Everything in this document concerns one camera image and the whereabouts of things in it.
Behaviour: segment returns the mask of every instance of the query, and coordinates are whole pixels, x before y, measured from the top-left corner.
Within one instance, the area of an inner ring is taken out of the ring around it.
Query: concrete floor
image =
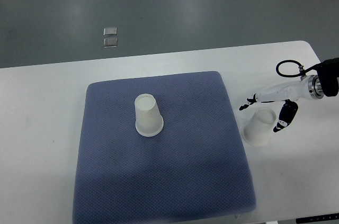
[[[0,68],[293,40],[323,61],[339,57],[338,13],[338,0],[0,0]]]

